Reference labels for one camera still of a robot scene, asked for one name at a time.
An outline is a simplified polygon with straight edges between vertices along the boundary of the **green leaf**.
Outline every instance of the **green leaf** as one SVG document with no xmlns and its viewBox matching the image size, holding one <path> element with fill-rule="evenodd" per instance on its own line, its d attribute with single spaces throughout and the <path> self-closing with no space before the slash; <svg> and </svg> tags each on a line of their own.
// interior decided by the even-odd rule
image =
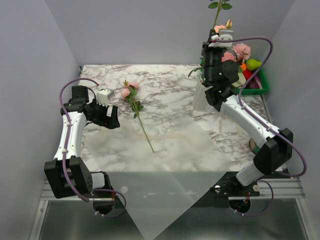
<svg viewBox="0 0 320 240">
<path fill-rule="evenodd" d="M 138 93 L 137 89 L 132 88 L 131 94 L 133 98 L 137 96 L 137 93 Z"/>
<path fill-rule="evenodd" d="M 222 4 L 222 9 L 223 10 L 229 10 L 229 9 L 232 9 L 232 6 L 231 6 L 231 4 L 229 4 L 229 3 L 224 3 L 224 4 Z"/>
<path fill-rule="evenodd" d="M 194 72 L 194 69 L 189 72 L 188 78 L 190 78 L 190 76 L 191 76 L 191 74 L 192 74 L 193 72 Z"/>
<path fill-rule="evenodd" d="M 216 9 L 218 7 L 219 3 L 217 3 L 216 1 L 212 2 L 209 4 L 208 8 L 209 9 Z"/>
</svg>

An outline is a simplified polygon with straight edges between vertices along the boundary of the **green basket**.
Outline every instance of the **green basket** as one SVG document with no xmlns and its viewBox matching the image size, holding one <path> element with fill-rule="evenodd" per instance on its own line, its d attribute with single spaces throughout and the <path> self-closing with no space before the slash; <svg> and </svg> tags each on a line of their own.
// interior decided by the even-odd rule
<svg viewBox="0 0 320 240">
<path fill-rule="evenodd" d="M 260 77 L 262 89 L 243 89 L 242 95 L 262 95 L 270 90 L 264 70 L 261 69 L 258 74 Z M 234 88 L 233 90 L 238 94 L 240 91 L 240 88 Z"/>
</svg>

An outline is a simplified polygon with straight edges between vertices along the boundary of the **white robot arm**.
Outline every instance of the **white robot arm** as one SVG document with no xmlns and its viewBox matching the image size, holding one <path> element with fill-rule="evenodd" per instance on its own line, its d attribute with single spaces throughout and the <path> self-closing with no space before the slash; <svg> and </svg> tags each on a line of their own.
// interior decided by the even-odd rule
<svg viewBox="0 0 320 240">
<path fill-rule="evenodd" d="M 272 174 L 291 158 L 292 147 L 274 133 L 279 133 L 290 142 L 293 142 L 293 133 L 287 128 L 281 130 L 272 125 L 243 101 L 239 102 L 232 86 L 232 83 L 239 79 L 239 65 L 233 60 L 222 62 L 222 56 L 231 47 L 231 42 L 218 42 L 230 40 L 233 40 L 233 31 L 230 29 L 220 29 L 219 33 L 210 31 L 208 41 L 202 45 L 201 54 L 204 57 L 202 84 L 207 88 L 211 87 L 205 92 L 209 105 L 237 122 L 260 148 L 253 162 L 233 178 L 234 186 L 241 188 L 264 175 Z"/>
<path fill-rule="evenodd" d="M 57 199 L 75 195 L 63 173 L 62 160 L 64 153 L 68 176 L 81 194 L 91 194 L 95 189 L 100 188 L 110 189 L 110 181 L 105 172 L 91 173 L 88 170 L 81 159 L 81 146 L 83 131 L 88 121 L 108 129 L 120 126 L 118 107 L 109 104 L 109 98 L 113 95 L 112 90 L 103 89 L 89 103 L 87 87 L 81 85 L 72 87 L 72 98 L 64 104 L 70 117 L 70 124 L 67 116 L 61 110 L 63 128 L 59 147 L 53 161 L 46 162 L 44 165 L 44 172 Z M 70 128 L 70 134 L 67 139 L 68 127 Z"/>
</svg>

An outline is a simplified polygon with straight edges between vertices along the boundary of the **gray wall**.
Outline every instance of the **gray wall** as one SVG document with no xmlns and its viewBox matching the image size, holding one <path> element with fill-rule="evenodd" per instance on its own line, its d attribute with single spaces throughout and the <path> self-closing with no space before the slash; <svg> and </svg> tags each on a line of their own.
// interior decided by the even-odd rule
<svg viewBox="0 0 320 240">
<path fill-rule="evenodd" d="M 46 0 L 81 64 L 198 64 L 216 10 L 209 0 Z M 272 38 L 294 0 L 231 0 L 219 24 Z M 260 58 L 263 42 L 249 43 Z"/>
<path fill-rule="evenodd" d="M 0 238 L 26 240 L 79 67 L 44 0 L 2 0 L 0 29 Z"/>
<path fill-rule="evenodd" d="M 274 122 L 293 131 L 294 142 L 308 163 L 301 177 L 315 226 L 320 227 L 320 1 L 296 0 L 273 38 L 274 51 L 266 65 L 271 91 L 267 95 Z M 294 153 L 292 173 L 302 170 Z"/>
</svg>

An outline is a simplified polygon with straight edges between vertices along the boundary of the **marble tabletop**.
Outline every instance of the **marble tabletop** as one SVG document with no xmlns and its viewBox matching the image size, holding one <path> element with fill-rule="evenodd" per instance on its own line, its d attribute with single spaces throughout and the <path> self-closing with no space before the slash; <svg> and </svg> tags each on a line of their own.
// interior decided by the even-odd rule
<svg viewBox="0 0 320 240">
<path fill-rule="evenodd" d="M 188 73 L 194 68 L 195 65 L 85 65 L 81 77 L 96 80 L 100 85 L 113 89 L 115 96 L 110 101 L 119 107 L 119 114 L 125 116 L 133 115 L 133 112 L 128 103 L 121 99 L 123 82 L 138 82 L 143 86 L 143 90 L 139 91 L 139 100 L 145 105 L 144 111 L 150 117 L 156 116 L 157 109 L 167 107 L 168 104 L 181 109 L 207 132 L 216 146 L 231 159 L 229 171 L 240 171 L 254 157 L 249 148 L 250 136 L 232 119 L 209 105 L 205 111 L 193 109 L 193 96 L 200 78 L 199 73 L 188 78 Z M 92 82 L 81 80 L 79 84 L 98 91 Z M 267 119 L 260 96 L 244 96 L 242 99 Z M 83 132 L 81 157 L 90 171 L 98 171 L 100 168 L 84 140 L 100 129 L 99 126 L 89 124 Z"/>
</svg>

